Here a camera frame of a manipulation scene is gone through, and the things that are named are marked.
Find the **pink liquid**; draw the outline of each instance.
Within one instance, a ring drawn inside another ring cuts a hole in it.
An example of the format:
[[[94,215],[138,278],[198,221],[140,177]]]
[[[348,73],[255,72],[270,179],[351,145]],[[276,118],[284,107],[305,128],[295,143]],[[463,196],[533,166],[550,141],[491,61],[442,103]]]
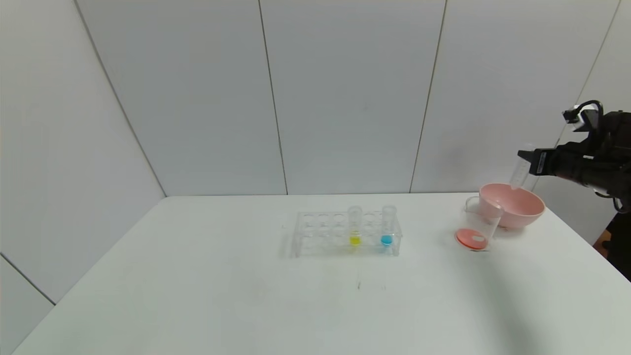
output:
[[[482,250],[487,247],[488,240],[482,233],[468,228],[460,228],[456,231],[456,240],[467,248]]]

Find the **white table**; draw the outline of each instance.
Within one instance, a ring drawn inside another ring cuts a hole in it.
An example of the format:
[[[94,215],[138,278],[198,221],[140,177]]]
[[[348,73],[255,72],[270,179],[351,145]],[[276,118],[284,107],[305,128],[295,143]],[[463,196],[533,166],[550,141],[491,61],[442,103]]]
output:
[[[552,212],[475,253],[466,193],[164,199],[16,355],[631,353],[631,284]],[[298,211],[398,207],[399,257],[288,258]]]

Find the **test tube with yellow liquid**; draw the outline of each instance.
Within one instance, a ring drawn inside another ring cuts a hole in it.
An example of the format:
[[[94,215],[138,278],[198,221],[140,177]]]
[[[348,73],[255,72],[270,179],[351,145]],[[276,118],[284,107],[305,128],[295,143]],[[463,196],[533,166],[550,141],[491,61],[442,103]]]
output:
[[[348,232],[349,243],[352,246],[358,246],[362,243],[362,208],[359,206],[352,206],[348,209]]]

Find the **test tube rack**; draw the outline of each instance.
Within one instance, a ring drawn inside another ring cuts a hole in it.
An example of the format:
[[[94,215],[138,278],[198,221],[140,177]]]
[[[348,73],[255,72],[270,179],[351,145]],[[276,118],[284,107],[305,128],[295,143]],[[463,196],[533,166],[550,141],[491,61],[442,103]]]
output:
[[[360,244],[350,243],[347,212],[300,212],[292,242],[292,257],[326,255],[399,256],[401,227],[394,220],[392,244],[382,243],[381,211],[364,212]]]

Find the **white wall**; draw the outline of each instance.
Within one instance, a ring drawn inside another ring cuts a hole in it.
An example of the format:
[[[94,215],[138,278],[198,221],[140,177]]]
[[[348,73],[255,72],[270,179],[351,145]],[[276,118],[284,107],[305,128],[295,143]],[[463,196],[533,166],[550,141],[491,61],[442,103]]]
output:
[[[56,302],[163,193],[72,1],[3,0],[0,42],[3,253]]]
[[[4,258],[0,258],[2,277],[2,317],[0,351],[11,355],[31,330],[44,319],[53,305],[31,286]]]
[[[167,195],[285,194],[256,0],[79,0]]]
[[[444,4],[261,1],[290,194],[409,192]]]
[[[510,178],[524,143],[555,144],[617,0],[449,0],[412,192]]]
[[[618,110],[631,112],[630,34],[631,1],[622,1],[578,103],[600,100],[605,113]],[[585,133],[573,133],[566,128],[559,144],[581,141],[585,137]],[[616,214],[611,200],[600,198],[591,189],[557,177],[539,178],[534,192],[589,244],[597,240]]]

